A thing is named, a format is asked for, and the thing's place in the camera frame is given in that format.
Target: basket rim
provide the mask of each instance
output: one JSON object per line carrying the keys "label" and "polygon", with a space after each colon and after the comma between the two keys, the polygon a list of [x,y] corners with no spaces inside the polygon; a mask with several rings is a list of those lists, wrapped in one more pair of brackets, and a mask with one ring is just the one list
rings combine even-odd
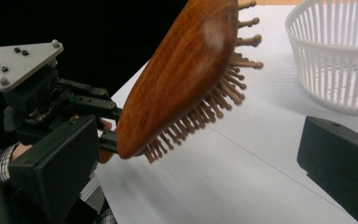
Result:
{"label": "basket rim", "polygon": [[298,5],[296,5],[287,15],[286,20],[284,22],[284,26],[286,29],[286,33],[289,35],[290,40],[295,40],[297,42],[301,42],[303,44],[313,46],[316,48],[323,48],[323,49],[336,49],[336,50],[351,50],[351,51],[358,51],[358,47],[352,46],[352,45],[331,45],[331,44],[325,44],[325,43],[318,43],[310,40],[306,40],[303,38],[298,37],[297,35],[294,35],[291,31],[290,27],[293,24],[294,20],[297,18],[295,17],[295,14],[298,12],[304,12],[306,8],[310,7],[314,3],[320,2],[320,0],[303,0]]}

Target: hairbrush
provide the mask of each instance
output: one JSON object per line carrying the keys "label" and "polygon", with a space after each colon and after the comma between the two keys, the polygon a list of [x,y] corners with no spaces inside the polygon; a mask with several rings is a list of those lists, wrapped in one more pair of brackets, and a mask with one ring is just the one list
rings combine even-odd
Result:
{"label": "hairbrush", "polygon": [[234,51],[257,47],[261,35],[237,37],[259,23],[239,21],[239,10],[255,1],[189,0],[135,82],[117,123],[121,159],[144,154],[152,163],[181,145],[190,133],[240,105],[246,85],[239,67],[260,69]]}

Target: plaid shirt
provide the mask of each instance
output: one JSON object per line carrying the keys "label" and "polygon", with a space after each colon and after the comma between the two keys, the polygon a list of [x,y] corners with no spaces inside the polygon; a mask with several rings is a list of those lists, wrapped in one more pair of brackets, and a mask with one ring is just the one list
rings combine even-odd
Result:
{"label": "plaid shirt", "polygon": [[[11,154],[18,144],[10,146],[6,149],[0,150],[0,181],[6,181],[10,178],[8,173],[8,163],[10,162]],[[102,211],[93,224],[117,224],[115,216],[110,208]]]}

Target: white mounting plate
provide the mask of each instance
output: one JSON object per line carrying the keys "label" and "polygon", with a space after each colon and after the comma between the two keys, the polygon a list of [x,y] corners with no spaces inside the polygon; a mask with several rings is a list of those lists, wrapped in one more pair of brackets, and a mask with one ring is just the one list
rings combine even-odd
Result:
{"label": "white mounting plate", "polygon": [[57,40],[0,47],[0,91],[13,90],[47,63],[55,63],[55,58],[62,51],[62,43]]}

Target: brush head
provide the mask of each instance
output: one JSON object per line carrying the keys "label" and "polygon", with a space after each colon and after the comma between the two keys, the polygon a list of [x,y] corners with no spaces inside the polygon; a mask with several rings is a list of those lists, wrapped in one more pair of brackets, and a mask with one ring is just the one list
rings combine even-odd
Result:
{"label": "brush head", "polygon": [[236,46],[237,0],[189,0],[131,89],[117,124],[122,159],[143,151],[220,80]]}

